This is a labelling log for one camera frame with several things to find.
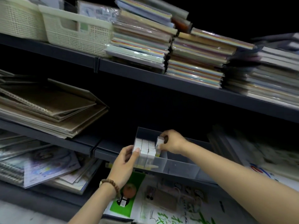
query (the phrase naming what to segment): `dark background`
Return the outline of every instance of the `dark background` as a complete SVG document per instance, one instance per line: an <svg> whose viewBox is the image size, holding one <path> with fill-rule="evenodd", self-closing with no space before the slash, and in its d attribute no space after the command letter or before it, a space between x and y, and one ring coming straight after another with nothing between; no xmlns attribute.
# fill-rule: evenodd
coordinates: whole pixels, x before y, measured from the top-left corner
<svg viewBox="0 0 299 224"><path fill-rule="evenodd" d="M75 0L66 0L75 4ZM86 0L114 6L114 0ZM196 28L248 41L251 37L297 32L294 11L283 3L253 4L243 1L165 0L190 12ZM92 91L110 111L100 119L99 130L107 137L132 144L137 127L164 131L175 129L184 136L207 141L213 124L244 128L290 141L297 138L298 124L219 102L146 84L46 56L0 46L1 69L35 74Z"/></svg>

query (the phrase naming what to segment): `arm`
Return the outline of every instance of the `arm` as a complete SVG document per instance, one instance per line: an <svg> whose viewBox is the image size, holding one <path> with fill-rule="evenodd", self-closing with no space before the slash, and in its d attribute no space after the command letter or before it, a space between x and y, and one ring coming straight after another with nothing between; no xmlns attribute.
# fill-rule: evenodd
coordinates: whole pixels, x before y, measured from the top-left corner
<svg viewBox="0 0 299 224"><path fill-rule="evenodd" d="M298 223L299 192L190 143L174 130L161 136L168 136L162 150L190 158L261 224Z"/></svg>
<svg viewBox="0 0 299 224"><path fill-rule="evenodd" d="M139 149L133 153L132 149L133 146L130 145L121 150L108 176L108 179L113 180L120 189L129 180L133 165L139 156ZM115 196L114 186L110 183L103 183L68 223L99 224L106 207Z"/></svg>

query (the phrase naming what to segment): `person's right hand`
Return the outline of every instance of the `person's right hand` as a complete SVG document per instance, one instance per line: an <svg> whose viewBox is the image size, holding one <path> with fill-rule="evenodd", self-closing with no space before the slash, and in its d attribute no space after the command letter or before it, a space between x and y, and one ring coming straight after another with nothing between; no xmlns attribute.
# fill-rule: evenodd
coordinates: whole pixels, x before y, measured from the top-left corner
<svg viewBox="0 0 299 224"><path fill-rule="evenodd" d="M184 153L185 144L188 142L179 132L175 130L168 130L164 131L161 137L168 136L168 141L166 144L161 144L159 148L161 150L166 150L171 153L175 154L182 154Z"/></svg>

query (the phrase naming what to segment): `hand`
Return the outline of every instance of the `hand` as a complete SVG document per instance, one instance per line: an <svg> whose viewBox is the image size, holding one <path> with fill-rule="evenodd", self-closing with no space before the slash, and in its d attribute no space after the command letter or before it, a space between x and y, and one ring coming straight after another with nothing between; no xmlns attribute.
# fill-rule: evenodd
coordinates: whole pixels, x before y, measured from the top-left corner
<svg viewBox="0 0 299 224"><path fill-rule="evenodd" d="M133 165L140 153L140 148L137 148L133 153L132 149L133 145L129 145L121 150L108 176L108 179L113 180L119 189L129 180L133 171Z"/></svg>
<svg viewBox="0 0 299 224"><path fill-rule="evenodd" d="M161 144L159 146L160 150L166 150L175 154L184 153L185 144L188 142L179 132L175 130L164 131L161 137L168 136L168 141L166 144Z"/></svg>

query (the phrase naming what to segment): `transparent container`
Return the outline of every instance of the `transparent container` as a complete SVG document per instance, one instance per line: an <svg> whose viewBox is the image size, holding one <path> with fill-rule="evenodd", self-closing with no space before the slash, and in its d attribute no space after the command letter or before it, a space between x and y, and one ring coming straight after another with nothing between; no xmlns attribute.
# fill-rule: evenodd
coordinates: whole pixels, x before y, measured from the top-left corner
<svg viewBox="0 0 299 224"><path fill-rule="evenodd" d="M138 127L136 138L156 142L157 137L160 136L161 133L162 132L159 131L153 131L146 128ZM186 139L192 143L204 147L207 150L212 151L212 147L208 142L202 142L190 138ZM154 157L154 160L151 165L145 165L144 167L136 167L139 169L150 170L153 172L165 173L198 181L207 181L214 183L214 181L190 159L182 155L173 154L170 152L161 152L160 157Z"/></svg>
<svg viewBox="0 0 299 224"><path fill-rule="evenodd" d="M106 57L112 24L77 13L39 5L51 44Z"/></svg>
<svg viewBox="0 0 299 224"><path fill-rule="evenodd" d="M0 33L47 41L43 16L28 0L0 0Z"/></svg>

